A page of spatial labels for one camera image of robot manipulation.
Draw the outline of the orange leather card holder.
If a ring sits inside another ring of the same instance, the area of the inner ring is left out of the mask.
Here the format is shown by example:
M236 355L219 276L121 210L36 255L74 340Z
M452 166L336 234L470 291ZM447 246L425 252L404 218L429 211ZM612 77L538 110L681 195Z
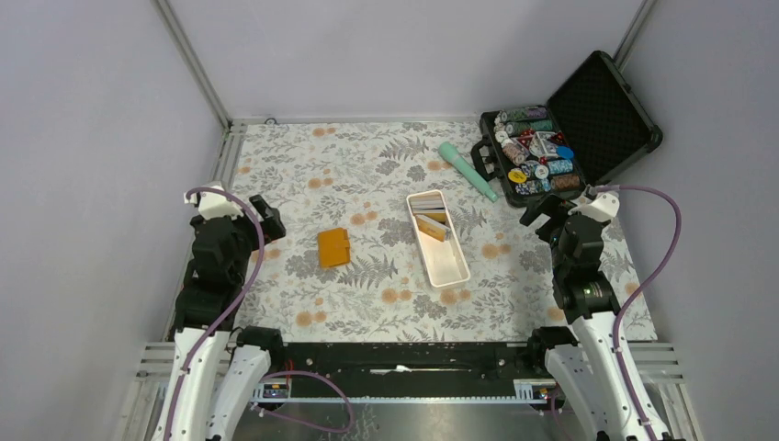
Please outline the orange leather card holder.
M346 229L335 228L319 232L317 244L321 268L333 268L350 263L351 245Z

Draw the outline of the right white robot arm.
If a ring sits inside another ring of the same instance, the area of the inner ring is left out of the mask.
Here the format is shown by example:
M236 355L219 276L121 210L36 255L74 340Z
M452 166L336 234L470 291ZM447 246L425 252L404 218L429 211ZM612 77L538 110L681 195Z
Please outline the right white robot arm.
M615 217L614 193L576 205L547 194L530 204L521 224L547 216L536 230L552 259L554 298L566 325L535 329L527 342L528 369L556 381L589 440L671 440L623 334L622 312L601 269L603 229Z

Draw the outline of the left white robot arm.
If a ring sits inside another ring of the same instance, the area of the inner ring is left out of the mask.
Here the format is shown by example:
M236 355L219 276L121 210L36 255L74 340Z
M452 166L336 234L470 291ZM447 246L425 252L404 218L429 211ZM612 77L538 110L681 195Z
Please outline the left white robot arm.
M230 440L261 377L285 365L282 349L248 341L235 346L223 380L218 365L236 313L259 267L251 256L286 235L278 209L261 196L248 202L219 187L197 187L185 201L198 209L195 239L170 330L173 366L154 440Z

